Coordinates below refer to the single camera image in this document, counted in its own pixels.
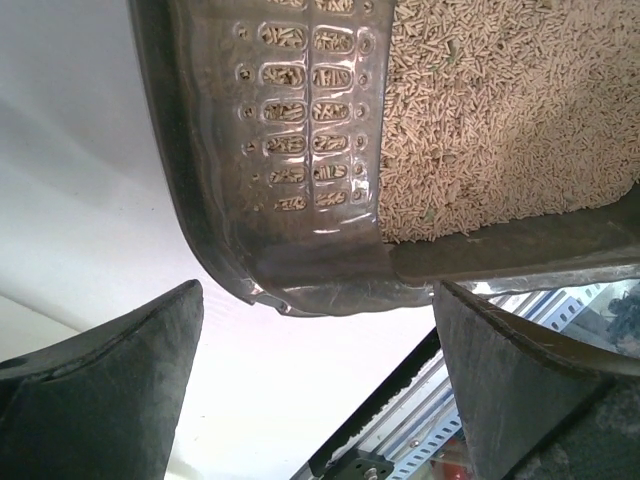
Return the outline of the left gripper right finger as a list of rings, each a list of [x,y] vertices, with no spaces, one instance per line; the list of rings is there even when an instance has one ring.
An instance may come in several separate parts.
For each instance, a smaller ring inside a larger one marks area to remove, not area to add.
[[[479,479],[636,479],[639,361],[449,281],[436,328]]]

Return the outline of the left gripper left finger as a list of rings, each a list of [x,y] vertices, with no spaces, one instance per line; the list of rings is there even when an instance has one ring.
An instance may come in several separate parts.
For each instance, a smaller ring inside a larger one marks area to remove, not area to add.
[[[203,318],[202,286],[189,280],[3,361],[2,478],[163,478]]]

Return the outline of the dark brown litter box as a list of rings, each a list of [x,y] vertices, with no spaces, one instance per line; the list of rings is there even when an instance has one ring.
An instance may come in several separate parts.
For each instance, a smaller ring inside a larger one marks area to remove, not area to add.
[[[134,1],[131,21],[181,230],[233,296],[291,316],[427,305],[639,274],[639,194],[433,242],[378,227],[394,5]]]

